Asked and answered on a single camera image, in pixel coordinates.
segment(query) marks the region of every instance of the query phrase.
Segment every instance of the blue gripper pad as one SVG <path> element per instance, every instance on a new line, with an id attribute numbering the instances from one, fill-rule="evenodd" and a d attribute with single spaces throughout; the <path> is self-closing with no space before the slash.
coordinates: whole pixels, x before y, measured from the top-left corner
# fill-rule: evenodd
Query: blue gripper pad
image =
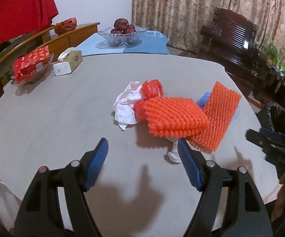
<path id="1" fill-rule="evenodd" d="M 83 187 L 88 191 L 91 187 L 95 185 L 95 182 L 99 176 L 99 173 L 104 164 L 105 158 L 108 152 L 108 141 L 102 138 L 99 144 L 96 146 L 94 156 L 89 163 L 87 168 L 87 179 Z"/>
<path id="2" fill-rule="evenodd" d="M 283 138 L 282 138 L 281 135 L 278 134 L 277 132 L 274 132 L 274 131 L 269 130 L 269 129 L 264 128 L 264 127 L 261 127 L 261 128 L 260 128 L 260 133 L 263 134 L 263 135 L 265 135 L 266 137 L 271 138 L 272 140 L 275 140 L 275 141 L 277 141 L 277 142 L 279 142 L 279 143 L 284 144 Z"/>
<path id="3" fill-rule="evenodd" d="M 186 174 L 189 177 L 192 186 L 194 186 L 198 191 L 202 191 L 203 184 L 201 182 L 201 171 L 197 167 L 189 150 L 189 146 L 186 146 L 186 144 L 181 139 L 179 139 L 178 153 L 182 160 Z"/>

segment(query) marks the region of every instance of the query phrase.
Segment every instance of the white tissue paper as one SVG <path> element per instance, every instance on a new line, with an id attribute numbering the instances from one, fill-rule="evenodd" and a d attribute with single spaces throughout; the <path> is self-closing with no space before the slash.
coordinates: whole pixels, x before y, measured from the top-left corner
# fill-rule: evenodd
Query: white tissue paper
<path id="1" fill-rule="evenodd" d="M 116 99 L 113 110 L 115 111 L 115 120 L 119 127 L 125 131 L 127 125 L 137 124 L 135 119 L 135 112 L 133 110 L 134 104 L 143 99 L 140 93 L 142 85 L 139 82 L 130 82 L 124 92 L 122 92 Z"/>
<path id="2" fill-rule="evenodd" d="M 75 47 L 70 47 L 68 49 L 66 49 L 63 53 L 61 53 L 59 56 L 58 56 L 58 60 L 59 61 L 62 61 L 65 59 L 65 57 L 69 54 L 69 52 L 73 51 L 75 49 Z"/>
<path id="3" fill-rule="evenodd" d="M 169 141 L 173 142 L 172 150 L 167 153 L 167 156 L 174 163 L 181 163 L 181 158 L 178 153 L 178 139 L 175 138 L 167 138 Z"/>

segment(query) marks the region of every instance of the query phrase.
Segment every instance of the glass fruit bowl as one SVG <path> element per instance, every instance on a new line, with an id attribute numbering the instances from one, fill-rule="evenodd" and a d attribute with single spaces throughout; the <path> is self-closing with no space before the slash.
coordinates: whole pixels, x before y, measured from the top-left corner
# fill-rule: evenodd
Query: glass fruit bowl
<path id="1" fill-rule="evenodd" d="M 128 34 L 111 34 L 110 31 L 112 29 L 113 27 L 109 27 L 98 32 L 98 34 L 103 36 L 111 46 L 126 46 L 135 44 L 139 41 L 142 34 L 147 31 L 146 27 L 135 26 L 136 32 Z"/>

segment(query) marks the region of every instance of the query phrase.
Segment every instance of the orange foam net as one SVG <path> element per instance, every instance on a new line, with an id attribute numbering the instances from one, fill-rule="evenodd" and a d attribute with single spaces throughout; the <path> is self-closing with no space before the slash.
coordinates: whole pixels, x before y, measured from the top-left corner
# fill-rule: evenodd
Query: orange foam net
<path id="1" fill-rule="evenodd" d="M 210 125 L 190 139 L 202 147 L 216 151 L 239 105 L 241 95 L 216 82 L 204 107 Z"/>
<path id="2" fill-rule="evenodd" d="M 182 138 L 204 131 L 209 124 L 199 106 L 188 98 L 155 97 L 145 100 L 149 133 Z"/>

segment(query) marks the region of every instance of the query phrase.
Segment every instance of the green plant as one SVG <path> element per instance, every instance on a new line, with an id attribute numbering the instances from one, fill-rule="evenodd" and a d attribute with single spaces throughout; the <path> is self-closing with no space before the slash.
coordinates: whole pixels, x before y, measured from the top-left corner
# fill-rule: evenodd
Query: green plant
<path id="1" fill-rule="evenodd" d="M 273 43 L 267 44 L 265 42 L 260 46 L 260 50 L 268 56 L 279 71 L 285 74 L 285 56 L 281 50 L 279 51 Z"/>

